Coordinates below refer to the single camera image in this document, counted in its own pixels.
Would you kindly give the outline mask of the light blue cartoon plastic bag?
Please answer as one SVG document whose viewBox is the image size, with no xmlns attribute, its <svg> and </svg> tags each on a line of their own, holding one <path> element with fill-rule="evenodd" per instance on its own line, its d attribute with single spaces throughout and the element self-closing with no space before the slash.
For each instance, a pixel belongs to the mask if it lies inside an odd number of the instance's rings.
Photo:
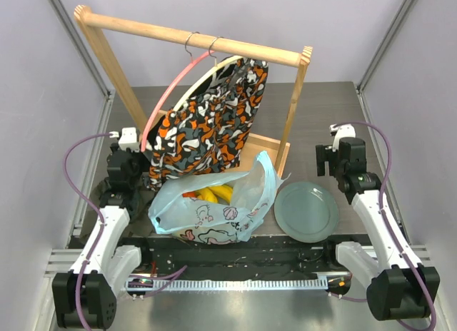
<svg viewBox="0 0 457 331">
<path fill-rule="evenodd" d="M 268 153 L 261 151 L 245 172 L 188 175 L 166 181 L 148 216 L 158 234 L 207 245 L 247 241 L 263 223 L 282 183 Z M 183 197 L 184 193 L 223 184 L 233 188 L 229 203 Z"/>
</svg>

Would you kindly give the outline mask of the yellow fake banana bunch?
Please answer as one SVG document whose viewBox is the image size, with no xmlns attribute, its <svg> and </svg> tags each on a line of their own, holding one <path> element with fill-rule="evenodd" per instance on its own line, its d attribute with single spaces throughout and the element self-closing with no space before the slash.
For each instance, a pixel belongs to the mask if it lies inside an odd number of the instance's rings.
<svg viewBox="0 0 457 331">
<path fill-rule="evenodd" d="M 210 203 L 218 203 L 222 199 L 226 203 L 231 202 L 233 188 L 229 185 L 215 185 L 201 188 L 195 191 L 196 197 Z"/>
</svg>

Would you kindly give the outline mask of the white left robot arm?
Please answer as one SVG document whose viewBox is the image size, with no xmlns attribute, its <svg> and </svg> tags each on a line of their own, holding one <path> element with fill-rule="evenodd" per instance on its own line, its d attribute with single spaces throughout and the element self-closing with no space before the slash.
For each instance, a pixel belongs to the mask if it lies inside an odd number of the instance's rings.
<svg viewBox="0 0 457 331">
<path fill-rule="evenodd" d="M 51 285 L 59 327 L 109 329 L 128 276 L 151 267 L 149 252 L 118 244 L 138 205 L 142 163 L 140 152 L 111 144 L 107 189 L 96 209 L 96 224 L 78 259 L 67 272 L 57 273 Z"/>
</svg>

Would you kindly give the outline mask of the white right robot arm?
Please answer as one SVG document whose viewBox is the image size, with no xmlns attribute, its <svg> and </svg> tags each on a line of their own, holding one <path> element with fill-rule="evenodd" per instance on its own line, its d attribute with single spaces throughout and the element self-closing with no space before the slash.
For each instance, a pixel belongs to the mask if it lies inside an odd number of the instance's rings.
<svg viewBox="0 0 457 331">
<path fill-rule="evenodd" d="M 316 146 L 317 174 L 333 176 L 338 189 L 358 214 L 375 251 L 346 241 L 322 253 L 330 270 L 347 268 L 366 289 L 371 314 L 379 321 L 436 319 L 434 300 L 440 284 L 437 270 L 412 251 L 394 218 L 381 180 L 367 170 L 366 143 L 343 137 L 338 146 Z"/>
</svg>

